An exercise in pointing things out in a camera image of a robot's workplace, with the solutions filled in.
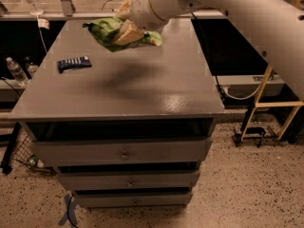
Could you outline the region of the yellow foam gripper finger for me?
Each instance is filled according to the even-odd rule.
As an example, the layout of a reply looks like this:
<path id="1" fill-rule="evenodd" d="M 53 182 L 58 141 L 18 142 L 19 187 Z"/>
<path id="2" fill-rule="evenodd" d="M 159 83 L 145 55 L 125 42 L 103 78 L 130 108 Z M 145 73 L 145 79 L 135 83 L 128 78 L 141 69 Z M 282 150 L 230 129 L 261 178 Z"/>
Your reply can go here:
<path id="1" fill-rule="evenodd" d="M 131 20 L 124 20 L 114 23 L 114 27 L 118 30 L 112 43 L 119 46 L 125 46 L 140 40 L 144 36 L 144 30 L 138 28 Z"/>
<path id="2" fill-rule="evenodd" d="M 131 2 L 132 0 L 124 0 L 122 4 L 117 8 L 115 16 L 121 19 L 129 19 Z"/>

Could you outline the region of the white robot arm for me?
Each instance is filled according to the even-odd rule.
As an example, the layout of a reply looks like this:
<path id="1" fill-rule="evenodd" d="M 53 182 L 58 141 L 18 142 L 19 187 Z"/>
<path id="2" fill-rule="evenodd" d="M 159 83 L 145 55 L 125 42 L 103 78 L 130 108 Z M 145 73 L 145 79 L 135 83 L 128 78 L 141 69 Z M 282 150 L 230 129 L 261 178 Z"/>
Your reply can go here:
<path id="1" fill-rule="evenodd" d="M 218 10 L 304 100 L 304 12 L 283 0 L 124 0 L 116 15 L 155 30 L 175 16 Z"/>

